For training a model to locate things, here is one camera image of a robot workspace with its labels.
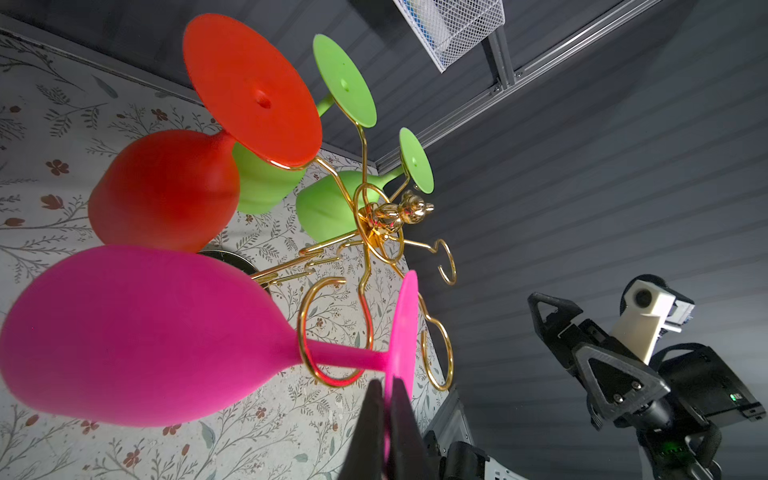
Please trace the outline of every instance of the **floral tablecloth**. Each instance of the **floral tablecloth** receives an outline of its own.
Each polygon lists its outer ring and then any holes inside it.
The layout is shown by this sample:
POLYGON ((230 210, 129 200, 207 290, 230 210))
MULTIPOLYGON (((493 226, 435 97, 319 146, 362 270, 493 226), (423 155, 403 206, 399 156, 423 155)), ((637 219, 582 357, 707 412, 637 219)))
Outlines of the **floral tablecloth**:
MULTIPOLYGON (((91 188, 129 142, 169 128, 208 134, 220 129, 198 105, 0 36, 2 318, 45 269, 100 244, 86 214, 91 188)), ((359 168, 355 161, 329 152, 322 151, 321 156, 340 170, 359 168)), ((310 168, 297 191, 321 175, 310 168)), ((236 214, 212 246, 238 252, 260 269, 293 258, 311 242, 296 220, 295 197, 289 195, 267 215, 236 214)), ((401 268, 407 270, 404 261, 401 268)), ((329 274, 347 277, 346 286, 321 291, 307 330, 315 339, 357 346, 365 338, 356 297, 361 273, 359 248, 347 250, 340 263, 327 264, 308 278, 272 286, 272 296, 292 321, 312 282, 329 274)), ((387 348, 399 285, 391 270, 374 264, 366 296, 376 327, 376 349, 387 348)), ((142 332, 126 326, 125 334, 142 332)), ((414 355, 419 356, 417 341, 414 355)), ((431 357, 435 376, 442 379, 433 350, 431 357)), ((429 385, 417 360, 412 404, 423 429, 445 394, 429 385)), ((130 383, 140 382, 142 374, 135 370, 121 375, 130 383)), ((329 389, 318 385, 304 368, 294 367, 216 415, 162 429, 129 429, 99 419, 34 412, 3 386, 0 478, 335 478, 367 382, 374 376, 367 372, 350 387, 329 389)))

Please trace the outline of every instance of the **pink wine glass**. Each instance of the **pink wine glass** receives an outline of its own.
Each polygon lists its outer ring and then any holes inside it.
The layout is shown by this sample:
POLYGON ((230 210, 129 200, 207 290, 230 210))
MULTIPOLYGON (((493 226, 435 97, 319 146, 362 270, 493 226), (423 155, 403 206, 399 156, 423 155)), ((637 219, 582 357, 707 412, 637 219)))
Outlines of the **pink wine glass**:
MULTIPOLYGON (((317 363, 386 372, 411 394, 418 282, 403 280, 388 352, 308 341, 317 363)), ((193 253, 107 245, 57 263, 11 308, 0 372, 33 409, 133 427, 189 422, 302 360, 258 283, 193 253)))

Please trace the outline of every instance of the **gray wall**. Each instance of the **gray wall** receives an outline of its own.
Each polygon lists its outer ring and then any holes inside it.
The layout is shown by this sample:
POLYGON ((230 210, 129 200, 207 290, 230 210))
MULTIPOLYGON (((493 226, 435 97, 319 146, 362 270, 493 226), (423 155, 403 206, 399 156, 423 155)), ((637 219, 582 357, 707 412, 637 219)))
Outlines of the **gray wall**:
MULTIPOLYGON (((522 65, 617 0, 504 3, 513 61, 522 65)), ((272 42, 316 100, 327 89, 312 38, 324 33, 349 53, 376 101, 379 123, 368 133, 373 160, 397 145, 401 127, 418 133, 494 82, 480 46, 440 74, 392 0, 0 0, 0 12, 186 86, 184 27, 201 13, 229 15, 272 42)), ((359 153, 357 132, 338 109, 323 116, 323 133, 326 143, 359 153)))
MULTIPOLYGON (((594 431, 533 333, 533 291, 610 329, 627 281, 661 275, 697 307, 660 346, 712 346, 768 402, 768 2, 663 5, 428 151, 436 212, 407 234, 445 238, 458 284, 409 265, 476 442, 531 480, 640 478, 634 433, 594 431)), ((765 478, 768 423, 723 434, 724 478, 765 478)))

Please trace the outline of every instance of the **printed flower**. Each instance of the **printed flower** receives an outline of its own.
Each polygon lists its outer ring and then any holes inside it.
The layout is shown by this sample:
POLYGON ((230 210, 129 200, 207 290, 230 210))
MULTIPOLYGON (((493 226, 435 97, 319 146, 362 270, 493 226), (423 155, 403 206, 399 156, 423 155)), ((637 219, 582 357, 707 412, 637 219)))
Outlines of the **printed flower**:
POLYGON ((80 426, 85 427, 83 428, 83 435, 87 435, 88 432, 90 432, 91 430, 96 431, 99 427, 99 424, 97 424, 96 422, 89 422, 88 420, 83 420, 80 426))
POLYGON ((61 201, 61 197, 57 195, 46 195, 44 197, 40 197, 40 201, 44 203, 43 208, 47 208, 49 210, 58 210, 60 208, 64 208, 64 202, 61 201))
POLYGON ((140 453, 139 449, 136 449, 134 452, 129 452, 128 455, 125 456, 125 460, 123 460, 123 465, 127 467, 138 465, 139 462, 141 462, 141 458, 139 458, 140 453))
POLYGON ((51 169, 51 173, 55 176, 69 173, 69 164, 63 163, 61 160, 54 160, 53 162, 45 162, 48 168, 51 169))
POLYGON ((169 433, 171 435, 176 435, 176 431, 181 428, 181 424, 177 423, 176 425, 171 425, 170 427, 165 427, 163 429, 163 436, 168 435, 169 433))
POLYGON ((162 111, 160 108, 152 109, 152 114, 157 117, 158 121, 166 121, 168 119, 168 114, 162 111))

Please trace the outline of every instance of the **wire basket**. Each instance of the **wire basket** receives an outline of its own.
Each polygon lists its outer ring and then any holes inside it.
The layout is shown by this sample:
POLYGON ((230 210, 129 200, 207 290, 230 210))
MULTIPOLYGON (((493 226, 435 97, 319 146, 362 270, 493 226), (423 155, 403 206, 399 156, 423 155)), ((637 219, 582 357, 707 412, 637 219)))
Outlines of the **wire basket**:
POLYGON ((504 24, 502 0, 394 0, 438 70, 504 24))

